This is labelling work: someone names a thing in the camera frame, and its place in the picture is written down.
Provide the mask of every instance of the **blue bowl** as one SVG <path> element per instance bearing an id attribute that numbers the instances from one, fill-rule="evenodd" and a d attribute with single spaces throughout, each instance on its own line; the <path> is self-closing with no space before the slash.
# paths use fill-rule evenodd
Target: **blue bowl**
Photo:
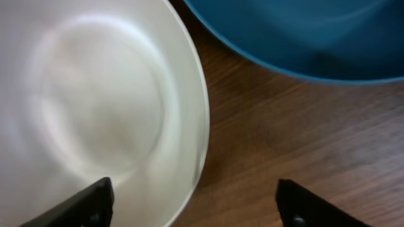
<path id="1" fill-rule="evenodd" d="M 229 47 L 279 73 L 349 84 L 404 79 L 403 0 L 185 0 Z"/>

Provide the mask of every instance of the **white ceramic bowl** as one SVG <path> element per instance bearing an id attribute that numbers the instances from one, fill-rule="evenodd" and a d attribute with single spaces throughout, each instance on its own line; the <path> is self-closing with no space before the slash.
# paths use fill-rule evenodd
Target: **white ceramic bowl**
<path id="1" fill-rule="evenodd" d="M 167 0 L 2 0 L 0 107 L 10 226 L 102 177 L 111 226 L 168 226 L 205 161 L 205 79 Z"/>

